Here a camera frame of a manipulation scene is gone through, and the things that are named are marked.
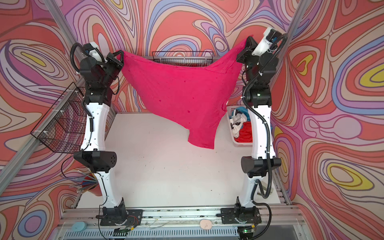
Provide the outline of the magenta pink t shirt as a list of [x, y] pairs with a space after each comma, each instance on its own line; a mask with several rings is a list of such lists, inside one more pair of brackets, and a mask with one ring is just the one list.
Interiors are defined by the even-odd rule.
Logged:
[[217, 128], [227, 112], [242, 64], [242, 40], [207, 67], [156, 63], [125, 52], [122, 73], [151, 113], [189, 130], [194, 146], [214, 149]]

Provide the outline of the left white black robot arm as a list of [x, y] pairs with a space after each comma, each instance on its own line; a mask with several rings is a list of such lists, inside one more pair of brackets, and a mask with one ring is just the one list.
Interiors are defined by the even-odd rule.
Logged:
[[103, 203], [96, 218], [101, 226], [123, 226], [128, 214], [124, 199], [114, 187], [113, 167], [117, 154], [105, 146], [105, 129], [112, 97], [116, 94], [111, 85], [119, 80], [124, 66], [124, 53], [117, 51], [103, 56], [96, 43], [74, 43], [70, 50], [74, 70], [85, 80], [85, 95], [81, 106], [86, 113], [86, 129], [83, 143], [74, 159], [95, 175]]

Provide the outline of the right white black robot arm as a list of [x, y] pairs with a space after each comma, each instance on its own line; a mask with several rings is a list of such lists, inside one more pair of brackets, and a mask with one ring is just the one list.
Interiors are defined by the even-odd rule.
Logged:
[[245, 180], [233, 214], [234, 220], [240, 224], [261, 223], [258, 207], [264, 204], [257, 203], [254, 198], [257, 192], [263, 199], [270, 196], [273, 170], [282, 163], [273, 149], [270, 81], [276, 74], [278, 54], [287, 39], [287, 34], [267, 28], [259, 43], [248, 37], [244, 50], [237, 56], [237, 62], [245, 67], [241, 99], [250, 116], [253, 137], [251, 156], [241, 159]]

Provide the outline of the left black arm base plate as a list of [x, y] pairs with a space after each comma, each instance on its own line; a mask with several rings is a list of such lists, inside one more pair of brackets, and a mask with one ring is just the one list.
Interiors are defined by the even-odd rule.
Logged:
[[101, 226], [139, 226], [143, 217], [143, 210], [128, 209], [124, 212], [113, 209], [107, 209], [103, 211], [103, 215], [100, 218]]

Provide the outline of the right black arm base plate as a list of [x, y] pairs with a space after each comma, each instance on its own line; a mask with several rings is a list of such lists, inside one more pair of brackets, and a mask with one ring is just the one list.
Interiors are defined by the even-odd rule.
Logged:
[[222, 208], [217, 217], [221, 218], [223, 224], [254, 224], [262, 222], [259, 209], [252, 208]]

